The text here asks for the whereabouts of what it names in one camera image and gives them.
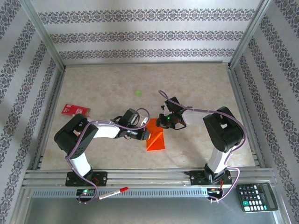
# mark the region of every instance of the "small green object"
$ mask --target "small green object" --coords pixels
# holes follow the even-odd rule
[[[137,96],[137,97],[142,96],[142,92],[141,92],[140,90],[136,90],[136,91],[134,92],[134,94],[135,94],[135,96]]]

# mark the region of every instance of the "patterned wallpaper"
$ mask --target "patterned wallpaper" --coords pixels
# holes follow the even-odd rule
[[[229,62],[260,0],[33,0],[64,63]]]
[[[298,0],[274,0],[235,73],[265,164],[273,167],[292,223],[299,223]]]
[[[60,72],[19,1],[0,6],[0,224],[7,224]]]

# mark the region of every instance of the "orange triangular block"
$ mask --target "orange triangular block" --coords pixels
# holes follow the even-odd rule
[[[152,118],[146,125],[150,132],[150,139],[146,140],[146,150],[161,150],[165,149],[163,128],[157,127],[157,118]]]

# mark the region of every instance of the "perforated metal strip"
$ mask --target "perforated metal strip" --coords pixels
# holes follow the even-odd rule
[[[106,194],[116,189],[99,190],[99,195]],[[161,198],[161,197],[206,197],[206,188],[197,189],[130,189],[129,191],[114,195],[115,198]],[[32,197],[35,198],[74,198],[75,189],[37,189]]]

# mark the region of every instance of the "wire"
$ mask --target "wire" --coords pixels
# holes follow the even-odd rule
[[[222,180],[222,179],[220,179],[220,185],[221,185],[221,186],[220,186],[220,188],[219,188],[219,189],[220,189],[219,191],[223,191],[223,180]]]
[[[108,124],[108,125],[113,125],[113,126],[116,126],[116,127],[124,128],[124,129],[127,129],[127,130],[139,130],[139,129],[143,129],[143,128],[148,124],[148,122],[149,122],[149,120],[150,120],[150,113],[149,113],[149,111],[148,111],[147,109],[144,109],[144,108],[139,108],[137,111],[139,111],[139,110],[143,110],[143,111],[145,111],[145,112],[148,114],[148,120],[147,120],[147,122],[146,122],[144,125],[140,126],[140,127],[124,127],[124,126],[118,125],[118,124],[116,124],[116,123],[113,123],[112,121],[105,121],[105,120],[94,120],[94,121],[89,122],[89,123],[84,127],[84,129],[83,129],[82,133],[80,134],[80,137],[79,137],[79,139],[78,139],[78,141],[77,141],[75,147],[72,149],[71,153],[65,157],[67,163],[70,165],[70,167],[71,167],[71,169],[73,170],[73,172],[74,172],[80,179],[82,179],[83,181],[86,181],[87,183],[89,183],[90,185],[94,186],[94,188],[95,188],[94,196],[93,196],[90,200],[84,202],[84,204],[88,204],[88,203],[90,203],[93,199],[95,199],[95,198],[97,197],[98,192],[99,192],[99,191],[98,191],[98,187],[97,187],[92,181],[89,181],[88,179],[86,179],[86,178],[84,178],[83,176],[81,176],[81,175],[79,174],[79,172],[73,167],[73,165],[72,165],[72,163],[71,163],[71,157],[74,155],[76,149],[78,148],[79,144],[81,143],[81,140],[82,140],[82,138],[83,138],[83,136],[84,136],[86,130],[87,130],[88,127],[89,127],[90,125],[92,125],[92,124]],[[79,203],[82,203],[82,201],[80,200],[80,198],[81,198],[82,195],[83,195],[83,194],[81,194],[81,195],[79,196],[79,198],[78,198]]]
[[[247,132],[246,132],[245,127],[244,127],[244,126],[240,123],[240,121],[238,121],[236,118],[234,118],[234,117],[232,117],[232,116],[230,116],[230,115],[228,115],[228,114],[226,114],[226,113],[223,113],[223,112],[220,112],[220,111],[211,111],[211,110],[202,110],[202,109],[188,108],[188,107],[186,107],[186,106],[183,106],[183,105],[181,105],[181,104],[179,104],[179,103],[177,103],[177,102],[174,102],[173,100],[169,99],[168,96],[167,96],[167,94],[166,94],[165,92],[163,92],[162,90],[159,90],[158,92],[159,92],[160,95],[161,95],[162,97],[164,97],[166,100],[170,101],[171,103],[173,103],[173,104],[175,104],[175,105],[177,105],[177,106],[183,107],[183,108],[186,109],[186,110],[195,111],[195,112],[201,112],[201,113],[217,113],[217,114],[220,114],[220,115],[225,116],[225,117],[227,117],[227,118],[233,120],[234,122],[236,122],[236,123],[240,126],[240,128],[242,129],[242,131],[243,131],[243,133],[244,133],[244,140],[243,140],[243,142],[242,142],[239,146],[237,146],[235,149],[232,149],[232,150],[229,152],[228,157],[227,157],[227,158],[225,159],[225,161],[224,161],[224,165],[225,165],[227,168],[237,170],[237,172],[238,172],[237,177],[235,178],[234,182],[232,183],[232,186],[228,189],[227,193],[225,193],[221,198],[216,198],[216,197],[214,197],[214,196],[209,196],[210,198],[213,198],[213,199],[214,199],[214,201],[211,199],[211,202],[217,202],[217,203],[218,203],[219,201],[221,201],[222,199],[224,199],[224,198],[230,193],[230,191],[234,188],[235,184],[237,183],[237,181],[238,181],[238,179],[239,179],[239,176],[240,176],[240,170],[239,170],[239,168],[237,168],[237,167],[230,167],[230,166],[227,166],[227,163],[228,163],[228,160],[229,160],[230,156],[232,155],[232,153],[235,152],[236,150],[238,150],[239,148],[241,148],[241,147],[243,147],[243,146],[245,145],[245,143],[246,143],[246,139],[247,139]]]

